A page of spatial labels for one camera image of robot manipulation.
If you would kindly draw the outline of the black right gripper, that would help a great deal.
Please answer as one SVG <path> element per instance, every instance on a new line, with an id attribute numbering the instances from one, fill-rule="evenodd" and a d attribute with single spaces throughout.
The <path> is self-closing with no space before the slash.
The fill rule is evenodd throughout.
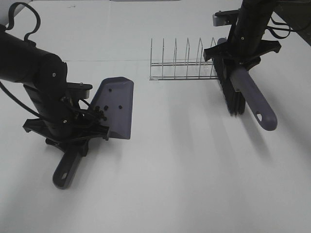
<path id="1" fill-rule="evenodd" d="M 225 65 L 234 65 L 235 61 L 251 67 L 260 62 L 262 55 L 279 53 L 279 41 L 262 40 L 269 19 L 265 14 L 239 14 L 236 25 L 231 25 L 228 38 L 219 38 L 218 45 L 204 49 L 204 60 L 218 58 L 218 69 L 227 70 Z"/>

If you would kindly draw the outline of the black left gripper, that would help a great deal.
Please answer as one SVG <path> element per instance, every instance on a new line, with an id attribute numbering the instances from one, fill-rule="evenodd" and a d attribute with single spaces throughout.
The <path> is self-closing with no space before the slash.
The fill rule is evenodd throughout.
<path id="1" fill-rule="evenodd" d="M 102 115 L 97 109 L 82 109 L 79 101 L 86 99 L 73 99 L 67 83 L 24 88 L 38 111 L 38 118 L 27 119 L 22 126 L 27 133 L 33 131 L 45 137 L 47 144 L 63 152 L 69 143 L 83 139 L 109 140 L 109 127 L 99 124 Z"/>

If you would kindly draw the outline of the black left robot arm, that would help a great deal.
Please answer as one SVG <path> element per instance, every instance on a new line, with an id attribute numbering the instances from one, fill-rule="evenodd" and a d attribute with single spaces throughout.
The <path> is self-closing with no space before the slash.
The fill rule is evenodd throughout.
<path id="1" fill-rule="evenodd" d="M 19 39 L 0 27 L 0 78 L 21 83 L 35 108 L 18 100 L 4 85 L 1 89 L 18 105 L 36 116 L 23 125 L 26 132 L 46 138 L 51 145 L 64 150 L 67 146 L 87 146 L 92 138 L 109 139 L 110 130 L 100 125 L 104 114 L 98 109 L 86 110 L 79 106 L 92 89 L 90 84 L 68 83 L 68 67 L 51 52 L 38 49 L 33 41 Z"/>

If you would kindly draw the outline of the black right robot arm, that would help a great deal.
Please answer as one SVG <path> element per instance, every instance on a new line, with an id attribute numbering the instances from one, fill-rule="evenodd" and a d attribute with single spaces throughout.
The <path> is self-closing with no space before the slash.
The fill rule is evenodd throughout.
<path id="1" fill-rule="evenodd" d="M 227 39 L 221 38 L 218 45 L 204 50 L 204 59 L 212 58 L 215 70 L 220 72 L 237 65 L 251 69 L 262 55 L 278 53 L 279 41 L 262 39 L 275 6 L 275 0 L 244 0 L 238 10 L 214 13 L 215 27 L 231 27 Z"/>

